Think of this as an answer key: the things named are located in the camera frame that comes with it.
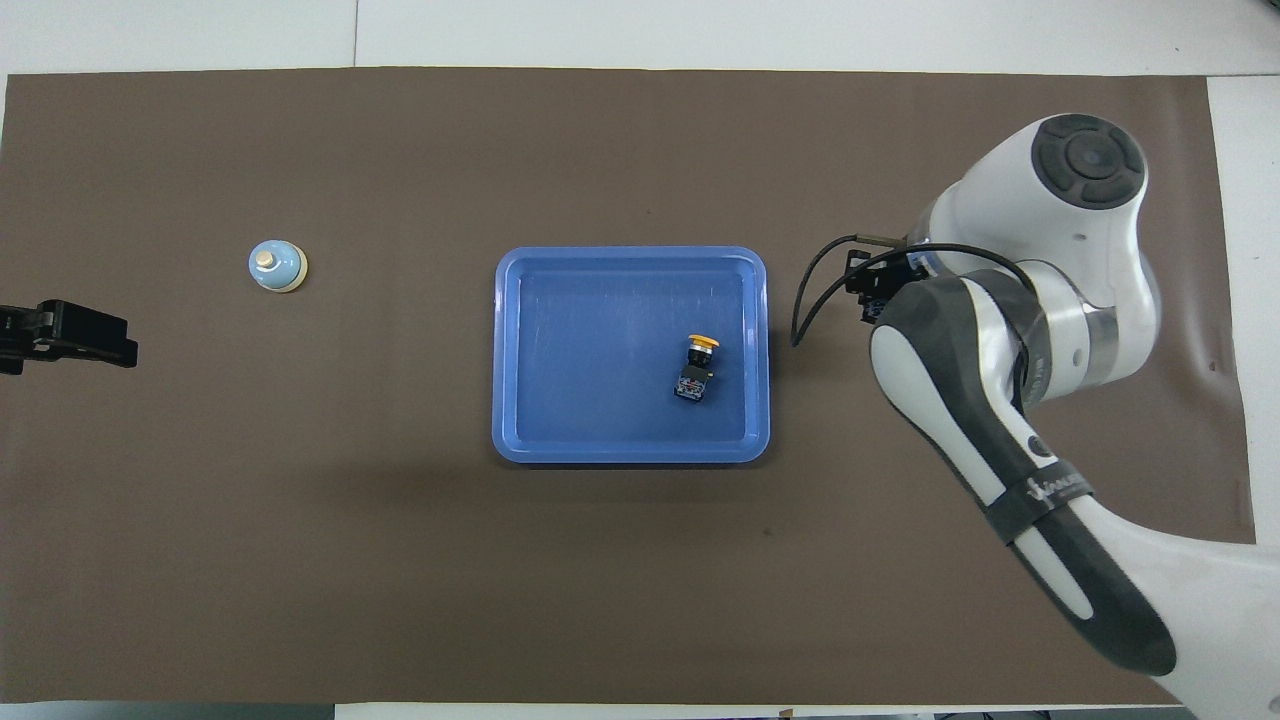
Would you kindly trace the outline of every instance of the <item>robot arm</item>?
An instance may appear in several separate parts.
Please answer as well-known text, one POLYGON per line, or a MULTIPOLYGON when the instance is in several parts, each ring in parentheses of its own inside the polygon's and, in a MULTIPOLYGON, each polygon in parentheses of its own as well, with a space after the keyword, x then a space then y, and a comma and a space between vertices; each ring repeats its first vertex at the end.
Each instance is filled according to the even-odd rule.
POLYGON ((1275 717, 1280 551, 1179 538, 1102 507, 1011 402, 1020 341, 1000 304, 1016 301, 1033 300, 993 270, 905 287, 872 332, 881 388, 1098 652, 1204 720, 1275 717))
POLYGON ((1210 719, 1280 714, 1280 550, 1180 538, 1100 505, 1021 406, 1135 372, 1158 328, 1137 247, 1146 161, 1089 115, 1033 123, 925 211, 909 241, 934 275, 872 332, 890 402, 946 459, 1076 630, 1210 719), (1018 263, 1034 292, 929 243, 1018 263))

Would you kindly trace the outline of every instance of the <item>black cable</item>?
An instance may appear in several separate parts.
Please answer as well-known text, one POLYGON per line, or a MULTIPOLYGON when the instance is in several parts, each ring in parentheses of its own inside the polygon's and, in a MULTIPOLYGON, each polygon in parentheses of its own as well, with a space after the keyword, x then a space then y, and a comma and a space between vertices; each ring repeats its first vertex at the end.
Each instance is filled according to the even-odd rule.
POLYGON ((992 263, 1012 273, 1014 277, 1018 278, 1018 282, 1023 283, 1023 287, 1030 291, 1032 295, 1036 295, 1036 286, 1032 283, 1030 277, 1028 277, 1021 268, 1015 265, 1011 260, 1009 260, 1004 255, 992 252, 989 250, 984 250, 982 247, 974 247, 972 245, 959 245, 954 242, 913 245, 910 247, 899 247, 896 250, 881 252, 879 255, 869 260, 859 263, 858 266, 840 275, 840 279, 831 283, 831 287, 828 287, 826 291, 823 291, 822 295, 818 296, 818 300, 813 304, 813 307, 810 307, 809 313, 805 315, 804 323, 801 323, 800 327, 796 328, 796 320, 800 316, 800 302, 804 297, 805 287, 809 284, 809 275, 813 273, 813 268, 818 264, 818 260, 822 260, 822 258, 827 252, 831 252, 831 250, 835 249, 837 245, 841 245, 844 242, 855 242, 856 238, 858 238, 856 234, 846 234, 844 237, 831 241, 829 243, 827 243, 826 247, 822 249, 822 251, 817 256, 814 256, 813 261, 809 263, 809 268, 805 270, 804 277, 800 279, 800 287, 796 288, 796 302, 791 313, 791 347, 796 347, 800 345, 800 341, 804 340, 805 333, 809 332, 809 324, 813 323, 813 319, 818 315, 818 310, 822 310, 822 306, 827 304, 827 300, 829 300, 831 296, 835 295, 836 291, 838 291, 846 282, 858 277, 860 273, 865 272, 872 265, 883 263, 893 258, 911 255, 914 252, 960 252, 964 255, 974 255, 984 260, 991 260, 992 263))
POLYGON ((796 323, 800 320, 800 301, 804 299, 804 288, 809 284, 809 275, 813 274, 813 269, 818 266, 818 263, 826 258, 828 252, 846 242, 855 242, 856 240, 856 234, 837 237, 836 240, 828 242, 826 247, 819 250, 818 254, 813 256, 813 260, 809 260, 809 266, 804 269, 804 277, 800 278, 800 287, 796 290, 795 305, 791 306, 791 347, 796 346, 795 337, 796 323))

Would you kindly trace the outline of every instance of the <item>blue tray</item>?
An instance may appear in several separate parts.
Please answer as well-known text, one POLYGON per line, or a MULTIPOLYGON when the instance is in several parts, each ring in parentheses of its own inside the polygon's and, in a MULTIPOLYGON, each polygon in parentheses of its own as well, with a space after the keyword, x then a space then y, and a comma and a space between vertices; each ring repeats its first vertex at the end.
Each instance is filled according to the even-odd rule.
POLYGON ((764 263, 745 247, 520 247, 494 287, 493 443, 516 462, 746 462, 769 443, 764 263), (689 336, 721 342, 676 397, 689 336))

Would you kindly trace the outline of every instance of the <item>brown paper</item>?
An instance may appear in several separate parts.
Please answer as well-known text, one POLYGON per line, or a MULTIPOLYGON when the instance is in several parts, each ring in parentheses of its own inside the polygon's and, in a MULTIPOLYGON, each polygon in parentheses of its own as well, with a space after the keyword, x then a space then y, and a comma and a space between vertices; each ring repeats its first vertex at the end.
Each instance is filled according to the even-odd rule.
POLYGON ((1202 78, 13 77, 0 302, 120 315, 141 359, 0 377, 3 698, 1167 700, 1074 634, 892 413, 851 300, 785 342, 818 247, 905 233, 1060 111, 1148 154, 1165 324, 1139 374, 1032 421, 1121 515, 1249 541, 1202 78), (271 237, 310 258, 298 292, 248 277, 271 237), (494 451, 494 266, 596 243, 762 255, 759 461, 535 470, 494 451))

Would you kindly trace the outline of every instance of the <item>black joint cap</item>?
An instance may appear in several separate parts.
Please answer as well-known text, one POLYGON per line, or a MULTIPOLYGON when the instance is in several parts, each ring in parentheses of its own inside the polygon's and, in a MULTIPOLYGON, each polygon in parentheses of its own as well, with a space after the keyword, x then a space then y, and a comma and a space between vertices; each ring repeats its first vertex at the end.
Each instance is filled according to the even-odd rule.
POLYGON ((1046 190, 1087 210, 1133 200, 1147 163, 1124 129, 1093 115, 1057 115, 1032 140, 1032 167, 1046 190))

